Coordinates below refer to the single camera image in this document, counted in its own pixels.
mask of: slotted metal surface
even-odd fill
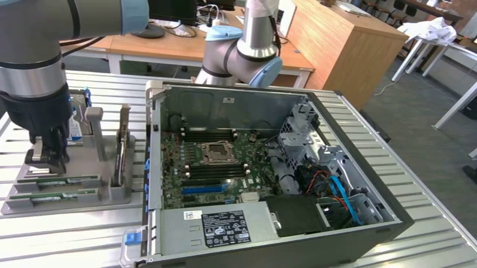
[[[115,135],[120,105],[131,105],[129,129],[137,139],[132,201],[124,205],[24,214],[20,217],[0,215],[0,267],[117,267],[121,234],[140,225],[144,85],[151,78],[75,71],[69,71],[67,76],[71,88],[89,87],[93,106],[104,109],[104,135]],[[355,263],[340,267],[477,267],[474,238],[347,101],[332,92],[319,91],[316,96],[415,221],[394,241],[378,245]],[[326,126],[322,125],[320,129],[330,143],[336,143]],[[26,131],[10,123],[6,116],[0,120],[0,134],[2,205],[29,142]]]

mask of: light blue joint cap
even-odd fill
[[[280,73],[282,66],[282,59],[275,57],[255,74],[255,77],[250,80],[248,85],[254,88],[266,88],[270,86]]]
[[[120,0],[121,34],[139,32],[149,20],[149,5],[147,0]]]
[[[216,25],[212,26],[207,32],[206,41],[224,41],[239,39],[243,35],[243,31],[239,28]]]
[[[0,6],[6,6],[8,4],[13,4],[20,1],[21,0],[0,0]]]

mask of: red cable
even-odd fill
[[[338,202],[340,202],[340,204],[343,205],[343,207],[346,208],[347,210],[347,206],[344,204],[344,202],[338,198],[338,197],[331,197],[334,200],[336,200]]]
[[[324,171],[324,170],[318,170],[316,173],[312,175],[312,180],[311,180],[311,182],[310,182],[310,186],[307,187],[306,193],[310,192],[310,190],[311,190],[311,185],[312,185],[314,180],[315,180],[315,178],[316,178],[316,176],[318,176],[319,173],[326,173],[327,175],[330,175],[330,173],[328,173],[327,171]]]

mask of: white table leg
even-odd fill
[[[120,74],[120,60],[121,56],[117,54],[107,54],[107,59],[109,62],[109,73]]]
[[[299,75],[296,76],[294,88],[304,88],[307,78],[310,77],[310,71],[302,71]]]
[[[451,116],[463,108],[463,106],[473,100],[477,96],[477,82],[469,88],[467,92],[463,94],[462,98],[457,101],[454,106],[450,108],[449,112],[442,116],[441,120],[434,125],[434,128],[439,129],[442,125],[449,121]]]
[[[471,151],[471,153],[469,154],[471,159],[477,160],[477,149]]]
[[[407,68],[407,70],[405,71],[406,74],[410,74],[414,71],[415,66],[417,66],[418,62],[421,61],[423,55],[426,54],[429,47],[430,47],[430,43],[426,43],[426,46],[423,47],[421,53],[418,54],[414,62],[411,63],[411,65]]]
[[[422,73],[422,76],[427,76],[430,69],[434,67],[435,62],[442,58],[443,53],[447,51],[449,46],[445,46],[441,50],[441,52],[437,54],[435,58],[433,59],[433,62],[429,64],[426,70]]]
[[[407,57],[405,57],[403,62],[402,62],[402,64],[401,64],[401,66],[399,66],[399,69],[397,69],[397,72],[395,72],[395,74],[394,74],[394,76],[393,76],[393,78],[391,78],[391,81],[393,81],[393,82],[395,82],[395,81],[399,79],[401,74],[402,74],[402,72],[403,72],[403,69],[406,68],[406,66],[407,66],[407,64],[409,64],[409,62],[410,62],[410,60],[411,60],[411,58],[414,57],[414,55],[415,55],[415,53],[417,53],[417,51],[418,51],[418,48],[419,48],[421,45],[422,45],[422,42],[423,42],[422,39],[417,39],[415,45],[414,45],[414,47],[411,48],[410,53],[407,54]]]

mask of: power supply label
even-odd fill
[[[251,242],[243,211],[202,214],[206,246],[222,247]]]

